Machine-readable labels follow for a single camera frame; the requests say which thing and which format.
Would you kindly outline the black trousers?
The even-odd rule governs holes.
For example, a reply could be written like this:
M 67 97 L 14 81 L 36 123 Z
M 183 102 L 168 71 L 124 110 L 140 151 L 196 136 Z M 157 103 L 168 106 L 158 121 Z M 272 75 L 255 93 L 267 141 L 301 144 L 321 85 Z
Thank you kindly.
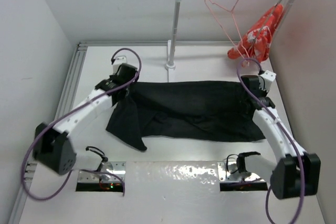
M 264 135 L 252 121 L 239 82 L 137 82 L 113 110 L 106 131 L 138 151 L 143 137 L 254 142 Z

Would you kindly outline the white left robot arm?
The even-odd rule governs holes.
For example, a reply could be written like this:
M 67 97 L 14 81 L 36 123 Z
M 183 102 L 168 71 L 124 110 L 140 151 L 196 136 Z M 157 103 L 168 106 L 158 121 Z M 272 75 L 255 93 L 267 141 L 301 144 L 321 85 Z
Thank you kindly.
M 129 85 L 138 77 L 136 67 L 122 63 L 115 74 L 100 81 L 68 115 L 50 125 L 38 125 L 35 135 L 39 140 L 33 149 L 34 160 L 58 175 L 71 170 L 98 171 L 108 158 L 95 144 L 84 144 L 78 136 L 104 111 L 123 99 Z

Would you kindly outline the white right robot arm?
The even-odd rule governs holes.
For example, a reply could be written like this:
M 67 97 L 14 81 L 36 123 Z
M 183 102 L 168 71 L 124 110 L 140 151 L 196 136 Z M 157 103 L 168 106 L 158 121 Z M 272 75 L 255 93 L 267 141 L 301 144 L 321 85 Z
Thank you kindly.
M 309 154 L 294 139 L 281 121 L 273 101 L 267 96 L 275 74 L 245 75 L 239 80 L 248 94 L 252 121 L 269 143 L 276 162 L 272 163 L 259 152 L 240 153 L 236 164 L 239 173 L 256 173 L 270 183 L 277 199 L 316 195 L 321 161 Z

